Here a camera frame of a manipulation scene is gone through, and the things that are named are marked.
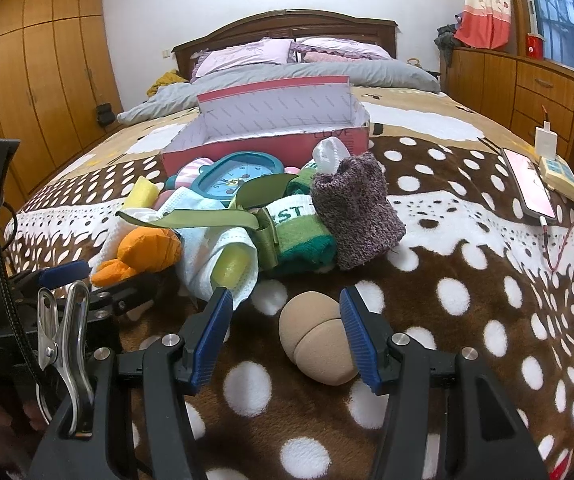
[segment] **teal alarm clock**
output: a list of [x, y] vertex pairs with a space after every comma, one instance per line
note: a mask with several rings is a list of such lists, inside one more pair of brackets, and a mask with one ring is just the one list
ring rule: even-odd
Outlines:
[[282, 162], [268, 153], [231, 153], [211, 166], [201, 167], [190, 189], [228, 207], [244, 183], [259, 176], [282, 173], [284, 169]]

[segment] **phone screen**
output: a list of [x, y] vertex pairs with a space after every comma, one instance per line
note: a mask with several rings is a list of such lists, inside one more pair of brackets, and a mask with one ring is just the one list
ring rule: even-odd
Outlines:
[[523, 197], [523, 203], [529, 211], [538, 216], [554, 218], [554, 208], [550, 202], [545, 186], [538, 174], [538, 169], [528, 156], [503, 149], [509, 167], [514, 174], [518, 189]]

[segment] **yellow foam tube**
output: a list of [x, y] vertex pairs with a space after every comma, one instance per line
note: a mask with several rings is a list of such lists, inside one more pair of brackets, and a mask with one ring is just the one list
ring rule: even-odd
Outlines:
[[127, 200], [125, 200], [122, 208], [151, 207], [156, 203], [158, 193], [156, 184], [152, 184], [145, 177], [139, 176], [136, 185], [127, 195]]
[[211, 286], [235, 290], [251, 263], [249, 250], [241, 244], [226, 246], [211, 271]]

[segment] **smartphone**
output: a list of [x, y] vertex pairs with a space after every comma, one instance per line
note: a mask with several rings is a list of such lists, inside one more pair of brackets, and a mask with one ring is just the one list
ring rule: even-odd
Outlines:
[[552, 202], [538, 174], [538, 168], [532, 160], [526, 155], [507, 150], [507, 148], [503, 148], [502, 153], [518, 187], [523, 212], [536, 218], [544, 216], [546, 220], [555, 220]]

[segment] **beige sponge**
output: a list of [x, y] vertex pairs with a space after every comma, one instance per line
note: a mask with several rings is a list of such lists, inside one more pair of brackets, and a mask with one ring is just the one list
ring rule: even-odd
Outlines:
[[329, 296], [297, 295], [283, 308], [279, 333], [287, 357], [307, 377], [329, 386], [356, 377], [338, 302]]

